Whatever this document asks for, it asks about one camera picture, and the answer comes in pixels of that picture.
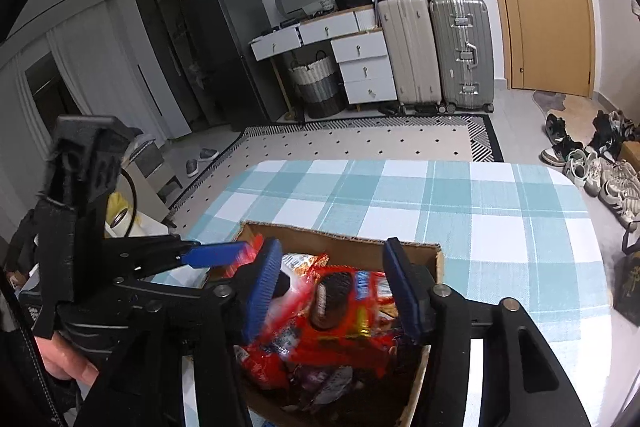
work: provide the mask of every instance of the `tablecloth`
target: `tablecloth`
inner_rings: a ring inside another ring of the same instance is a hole
[[[505,163],[266,161],[233,179],[188,235],[225,241],[246,219],[439,243],[444,280],[462,295],[523,304],[596,424],[610,366],[609,294],[588,211],[559,172]],[[181,267],[154,281],[198,285],[203,278]],[[466,427],[478,424],[481,343],[472,345]],[[193,399],[186,403],[192,427]]]

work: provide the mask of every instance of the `black refrigerator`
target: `black refrigerator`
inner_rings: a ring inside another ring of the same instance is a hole
[[[268,60],[249,45],[271,28],[262,0],[182,0],[206,89],[234,130],[275,122],[286,111]]]

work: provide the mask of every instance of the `drawer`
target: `drawer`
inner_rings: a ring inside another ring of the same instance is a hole
[[[303,44],[325,41],[358,32],[358,22],[352,11],[323,17],[300,25]]]
[[[345,82],[344,89],[349,103],[385,102],[398,99],[396,84],[391,77]]]
[[[331,41],[331,47],[338,63],[386,56],[385,36],[381,30],[335,39]]]
[[[376,14],[373,8],[367,8],[364,10],[356,10],[356,20],[358,21],[358,29],[363,32],[365,30],[372,30],[377,26]]]
[[[340,64],[340,72],[345,82],[357,82],[372,78],[393,78],[389,57],[363,58]]]
[[[255,59],[262,60],[301,46],[297,27],[290,26],[258,38],[257,41],[252,42],[251,49],[254,51]]]

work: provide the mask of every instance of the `doormat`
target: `doormat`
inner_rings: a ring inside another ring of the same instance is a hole
[[[265,160],[502,162],[488,115],[383,116],[248,127],[177,198],[169,217],[192,226],[229,181]]]
[[[595,132],[593,119],[598,114],[598,110],[608,112],[598,102],[574,94],[536,91],[533,93],[533,100],[542,110],[545,121],[550,113],[562,118],[566,133],[583,145],[587,145],[593,137]],[[545,121],[542,123],[542,132],[544,132]]]

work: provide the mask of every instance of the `screw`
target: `screw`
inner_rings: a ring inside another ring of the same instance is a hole
[[[436,284],[433,287],[433,292],[438,297],[449,297],[449,295],[451,295],[451,288],[449,288],[446,284]]]
[[[502,301],[502,305],[507,308],[510,312],[516,312],[520,309],[520,303],[511,297],[507,297],[504,301]]]
[[[215,293],[217,297],[228,297],[231,295],[231,286],[228,284],[221,284],[213,289],[213,293]]]
[[[162,302],[160,301],[149,301],[145,305],[145,310],[149,313],[156,313],[162,309]]]

